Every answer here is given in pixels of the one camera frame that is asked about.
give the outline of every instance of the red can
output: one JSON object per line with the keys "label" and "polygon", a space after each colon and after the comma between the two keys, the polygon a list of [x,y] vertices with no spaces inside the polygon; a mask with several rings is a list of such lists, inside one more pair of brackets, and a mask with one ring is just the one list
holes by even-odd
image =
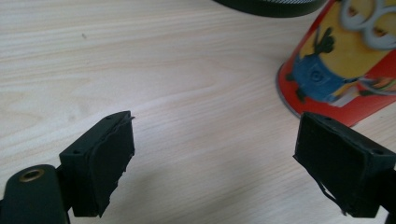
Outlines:
{"label": "red can", "polygon": [[396,101],[396,0],[331,0],[277,77],[296,114],[351,126]]}

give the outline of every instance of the red cup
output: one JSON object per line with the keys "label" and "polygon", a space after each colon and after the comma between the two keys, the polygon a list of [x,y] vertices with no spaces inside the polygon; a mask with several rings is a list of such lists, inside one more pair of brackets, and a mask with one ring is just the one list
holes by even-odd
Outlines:
{"label": "red cup", "polygon": [[297,115],[348,126],[396,101],[396,0],[331,0],[279,69],[277,85]]}

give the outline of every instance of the light wood surface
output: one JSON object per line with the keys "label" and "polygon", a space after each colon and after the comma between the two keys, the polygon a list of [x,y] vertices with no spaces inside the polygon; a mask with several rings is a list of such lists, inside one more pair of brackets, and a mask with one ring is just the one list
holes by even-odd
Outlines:
{"label": "light wood surface", "polygon": [[[292,158],[299,120],[276,71],[317,15],[270,19],[210,0],[2,0],[0,191],[131,110],[136,154],[110,206],[102,218],[69,212],[72,223],[384,223],[382,208],[344,217]],[[354,129],[396,149],[395,110]]]}

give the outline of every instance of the dark circular base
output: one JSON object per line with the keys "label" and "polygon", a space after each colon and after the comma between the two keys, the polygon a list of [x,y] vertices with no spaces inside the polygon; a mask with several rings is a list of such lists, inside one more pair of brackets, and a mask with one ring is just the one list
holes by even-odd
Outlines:
{"label": "dark circular base", "polygon": [[265,17],[297,17],[311,13],[320,8],[326,0],[313,0],[306,3],[295,3],[296,0],[285,0],[290,3],[274,3],[266,0],[214,0],[226,7]]}

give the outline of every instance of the minion character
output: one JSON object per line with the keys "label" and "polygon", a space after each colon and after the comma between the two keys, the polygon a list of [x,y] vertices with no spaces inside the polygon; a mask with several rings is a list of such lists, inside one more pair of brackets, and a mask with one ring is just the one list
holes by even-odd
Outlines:
{"label": "minion character", "polygon": [[358,96],[396,94],[395,77],[366,77],[396,49],[396,0],[334,2],[286,76],[297,97],[344,106]]}

